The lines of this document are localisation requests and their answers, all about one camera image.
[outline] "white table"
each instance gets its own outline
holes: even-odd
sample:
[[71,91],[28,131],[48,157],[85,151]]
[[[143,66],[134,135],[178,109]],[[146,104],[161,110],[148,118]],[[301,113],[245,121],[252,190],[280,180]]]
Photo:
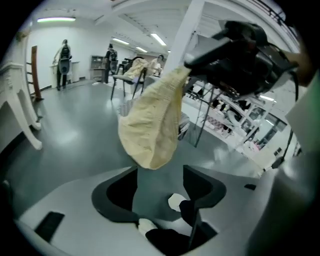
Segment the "white table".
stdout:
[[[79,77],[79,63],[80,61],[74,61],[70,62],[70,70],[69,73],[66,75],[66,79],[70,80],[71,83],[78,82],[80,80]],[[51,73],[51,87],[56,88],[57,87],[57,68],[58,65],[52,65],[50,66],[50,73]]]
[[[19,100],[18,93],[23,91],[24,99]],[[31,120],[31,125],[36,129],[41,129],[41,124],[37,122],[37,115],[30,99],[25,75],[25,66],[14,62],[7,62],[0,67],[0,108],[8,102],[12,112],[25,134],[36,150],[42,149],[42,142],[31,132],[26,115]]]

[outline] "robotic arm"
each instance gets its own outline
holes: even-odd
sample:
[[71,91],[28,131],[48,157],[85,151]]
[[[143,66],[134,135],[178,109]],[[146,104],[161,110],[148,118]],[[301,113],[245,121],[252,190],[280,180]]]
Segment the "robotic arm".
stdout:
[[226,21],[222,31],[185,56],[191,76],[239,100],[282,86],[297,69],[258,25]]

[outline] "yellow cloth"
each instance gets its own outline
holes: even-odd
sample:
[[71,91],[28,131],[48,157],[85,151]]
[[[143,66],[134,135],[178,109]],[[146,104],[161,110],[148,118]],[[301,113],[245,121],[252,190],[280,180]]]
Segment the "yellow cloth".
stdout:
[[189,73],[184,66],[168,73],[147,87],[127,116],[119,118],[121,143],[144,168],[165,165],[177,148],[182,87]]
[[123,75],[131,79],[134,79],[136,77],[139,77],[142,69],[146,68],[148,65],[149,65],[149,62],[146,61],[145,59],[136,58],[132,63],[132,67],[130,67],[129,70],[125,72]]
[[151,62],[148,65],[148,71],[147,71],[147,76],[152,76],[157,70],[157,66],[158,66],[158,59],[154,58],[153,60],[151,60]]

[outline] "table leg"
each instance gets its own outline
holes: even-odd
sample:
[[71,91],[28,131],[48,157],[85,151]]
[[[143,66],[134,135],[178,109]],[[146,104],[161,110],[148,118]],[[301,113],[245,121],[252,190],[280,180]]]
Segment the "table leg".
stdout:
[[112,98],[113,98],[113,96],[114,96],[114,90],[115,90],[115,86],[116,86],[116,84],[117,84],[117,80],[116,80],[115,78],[113,78],[113,79],[114,79],[114,83],[113,83],[113,86],[112,86],[111,100],[112,100]]
[[8,93],[7,95],[7,102],[12,109],[12,112],[18,121],[23,133],[25,134],[26,138],[30,141],[31,145],[36,150],[42,149],[42,142],[39,141],[34,134],[31,132],[28,122],[26,120],[24,110],[21,106],[20,100],[18,98],[18,95],[16,93]]
[[133,92],[133,95],[132,95],[132,99],[134,98],[135,94],[136,94],[136,90],[137,90],[137,87],[138,87],[138,82],[135,83],[135,86],[134,86],[134,92]]
[[31,125],[33,126],[34,129],[39,131],[41,129],[41,123],[37,122],[38,116],[35,112],[34,107],[32,106],[29,92],[28,92],[27,88],[22,88],[22,91],[23,91],[23,96],[24,96],[24,102],[23,102],[24,104],[23,105],[30,116]]
[[123,97],[126,97],[125,80],[122,80],[122,84],[123,84]]

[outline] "ceiling light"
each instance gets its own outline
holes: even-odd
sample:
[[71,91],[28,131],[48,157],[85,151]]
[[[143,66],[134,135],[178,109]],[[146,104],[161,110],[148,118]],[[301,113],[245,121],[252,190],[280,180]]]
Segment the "ceiling light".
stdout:
[[272,122],[270,122],[269,120],[266,120],[270,125],[274,126],[274,124]]
[[166,43],[165,43],[156,33],[152,33],[151,36],[152,36],[155,40],[157,40],[157,41],[160,43],[160,45],[166,46]]
[[141,47],[136,47],[138,50],[140,50],[141,52],[147,53],[146,50],[142,49]]
[[72,17],[50,17],[50,18],[38,18],[37,22],[74,22],[76,18]]
[[116,41],[116,42],[119,42],[119,43],[121,43],[121,44],[124,44],[124,45],[128,45],[128,44],[129,44],[128,42],[122,41],[122,40],[120,40],[120,39],[118,39],[118,38],[112,38],[112,40],[114,40],[114,41]]
[[263,96],[263,95],[260,95],[260,98],[268,100],[268,101],[272,101],[272,102],[275,100],[274,98],[269,98],[269,97]]

